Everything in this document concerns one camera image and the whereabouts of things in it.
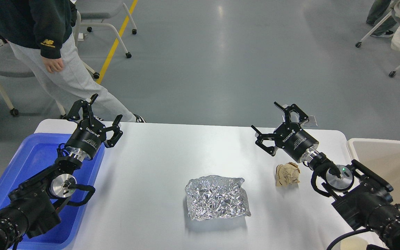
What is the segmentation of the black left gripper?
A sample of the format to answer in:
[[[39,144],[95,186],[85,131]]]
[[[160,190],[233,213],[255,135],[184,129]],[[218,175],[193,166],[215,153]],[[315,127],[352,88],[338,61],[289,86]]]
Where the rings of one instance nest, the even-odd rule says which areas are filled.
[[[64,116],[64,120],[78,121],[81,119],[80,110],[82,110],[83,119],[77,124],[77,129],[65,143],[65,150],[87,160],[95,157],[102,143],[106,148],[112,148],[123,135],[120,130],[120,121],[123,115],[117,115],[109,127],[94,117],[92,105],[97,97],[98,94],[95,93],[89,99],[75,101],[67,115]],[[107,139],[107,133],[110,131],[113,131],[113,136]]]

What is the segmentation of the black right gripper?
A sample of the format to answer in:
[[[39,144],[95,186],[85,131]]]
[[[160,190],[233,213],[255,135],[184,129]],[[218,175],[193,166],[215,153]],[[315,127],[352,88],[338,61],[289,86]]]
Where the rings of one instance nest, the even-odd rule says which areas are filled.
[[[276,101],[274,105],[284,112],[284,123],[273,133],[263,134],[254,125],[251,128],[255,131],[255,144],[271,156],[275,156],[279,148],[283,149],[293,160],[298,163],[305,161],[310,151],[315,151],[319,142],[307,133],[300,125],[309,122],[309,116],[296,104],[283,107]],[[291,113],[298,115],[297,121],[291,120]],[[267,146],[264,141],[274,141],[274,146]]]

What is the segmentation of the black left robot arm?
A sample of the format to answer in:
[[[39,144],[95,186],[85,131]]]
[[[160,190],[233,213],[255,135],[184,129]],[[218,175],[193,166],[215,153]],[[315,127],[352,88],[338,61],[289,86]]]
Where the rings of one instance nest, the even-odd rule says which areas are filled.
[[[61,222],[59,213],[65,206],[85,205],[95,193],[95,187],[79,184],[73,172],[84,160],[93,160],[102,144],[114,147],[123,135],[121,114],[109,127],[94,117],[97,97],[74,102],[66,119],[78,125],[69,140],[57,147],[54,163],[8,194],[9,205],[0,209],[0,250],[15,250],[25,235],[45,234]]]

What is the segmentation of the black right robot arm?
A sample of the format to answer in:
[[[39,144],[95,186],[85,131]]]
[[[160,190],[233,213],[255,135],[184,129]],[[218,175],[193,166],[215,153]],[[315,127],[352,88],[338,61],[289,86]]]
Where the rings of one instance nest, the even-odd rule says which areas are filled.
[[[255,143],[272,156],[282,149],[296,163],[308,166],[313,190],[334,198],[332,206],[352,232],[333,240],[327,249],[348,237],[375,232],[388,249],[400,250],[400,204],[392,204],[392,185],[357,160],[335,164],[317,151],[318,141],[302,128],[309,121],[305,112],[296,104],[274,104],[284,112],[284,122],[267,134],[254,127]]]

